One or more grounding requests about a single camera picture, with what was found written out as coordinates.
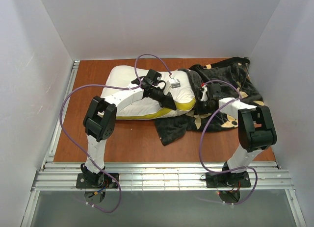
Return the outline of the white pillow with yellow edge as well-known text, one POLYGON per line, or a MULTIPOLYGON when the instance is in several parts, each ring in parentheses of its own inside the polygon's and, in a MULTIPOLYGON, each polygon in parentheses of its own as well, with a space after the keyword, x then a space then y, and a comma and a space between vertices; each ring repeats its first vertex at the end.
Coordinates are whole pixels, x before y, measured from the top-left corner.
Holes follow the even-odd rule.
MULTIPOLYGON (((167 82, 170 78, 177 79, 180 87, 166 87, 164 93, 170 92, 176 105, 176 110, 162 108, 156 100, 143 98, 136 101, 123 109, 118 109, 117 120, 153 120, 158 118, 169 118, 183 115, 196 105, 196 97, 192 91, 187 73, 181 70, 161 72, 161 80, 167 82)), ((101 97, 113 95, 123 88, 122 92, 126 93, 130 88, 135 87, 131 81, 136 79, 134 67, 120 65, 114 67, 106 81, 106 85, 114 86, 114 89, 104 88, 101 97)))

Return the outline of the black floral plush pillowcase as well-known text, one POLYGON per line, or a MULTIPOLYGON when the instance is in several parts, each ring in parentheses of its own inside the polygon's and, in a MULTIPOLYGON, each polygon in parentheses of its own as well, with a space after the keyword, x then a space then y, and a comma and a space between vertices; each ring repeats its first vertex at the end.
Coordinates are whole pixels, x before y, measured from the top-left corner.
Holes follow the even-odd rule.
MULTIPOLYGON (((161 143, 167 146, 182 138, 187 131, 202 131, 215 109, 203 109, 200 101, 202 83, 210 80, 221 80, 223 97, 239 98, 246 104, 263 105, 262 95, 249 79, 247 58, 232 57, 214 64, 202 66, 195 64, 188 69, 180 69, 187 73, 192 91, 196 97, 196 105, 191 111, 176 117, 155 120, 155 127, 161 143)), ((237 121, 219 112, 211 121, 207 132, 226 131, 237 127, 237 121)))

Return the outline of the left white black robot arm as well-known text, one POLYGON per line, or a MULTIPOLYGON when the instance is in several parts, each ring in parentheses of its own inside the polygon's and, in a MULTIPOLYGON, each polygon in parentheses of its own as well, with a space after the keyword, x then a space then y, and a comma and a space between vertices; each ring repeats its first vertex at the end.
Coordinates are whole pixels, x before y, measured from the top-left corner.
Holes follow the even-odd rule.
POLYGON ((157 101, 162 108, 176 110, 170 89, 180 87, 180 81, 170 77, 165 81, 161 74, 150 69, 145 76, 139 76, 126 87, 105 98, 95 96, 83 120, 87 135, 87 160, 81 165, 85 180, 93 187, 105 182, 104 154, 107 139, 114 131, 117 113, 143 98, 157 101))

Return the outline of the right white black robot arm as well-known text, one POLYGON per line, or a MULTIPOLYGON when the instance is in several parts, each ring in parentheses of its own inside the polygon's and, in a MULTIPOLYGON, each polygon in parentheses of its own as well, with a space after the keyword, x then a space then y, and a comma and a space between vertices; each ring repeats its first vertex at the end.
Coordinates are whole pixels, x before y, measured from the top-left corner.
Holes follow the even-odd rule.
POLYGON ((233 117, 237 121, 239 146, 224 163, 222 171, 207 170, 203 181, 207 188, 248 188, 251 186, 247 172, 250 163, 277 142, 277 134, 267 106, 246 104, 242 96, 238 99, 223 97, 222 83, 221 80, 211 80, 201 85, 202 100, 207 100, 215 109, 204 128, 208 128, 219 112, 233 117))

